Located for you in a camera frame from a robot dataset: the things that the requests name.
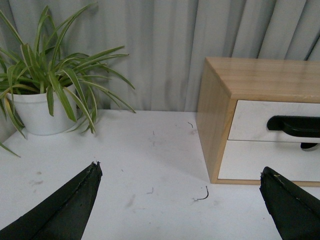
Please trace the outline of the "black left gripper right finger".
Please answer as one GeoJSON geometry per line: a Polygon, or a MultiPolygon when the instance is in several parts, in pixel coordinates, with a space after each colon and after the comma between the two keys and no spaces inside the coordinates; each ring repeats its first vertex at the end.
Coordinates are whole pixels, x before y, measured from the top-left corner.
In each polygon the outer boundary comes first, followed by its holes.
{"type": "Polygon", "coordinates": [[[260,193],[283,240],[320,238],[320,200],[266,166],[260,193]]]}

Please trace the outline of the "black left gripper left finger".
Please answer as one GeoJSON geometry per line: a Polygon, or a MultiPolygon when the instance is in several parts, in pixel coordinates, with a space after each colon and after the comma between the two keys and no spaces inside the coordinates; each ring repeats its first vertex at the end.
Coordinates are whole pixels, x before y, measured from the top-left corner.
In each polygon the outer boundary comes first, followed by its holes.
{"type": "Polygon", "coordinates": [[[101,177],[92,162],[53,194],[0,231],[2,240],[80,240],[90,218],[101,177]]]}

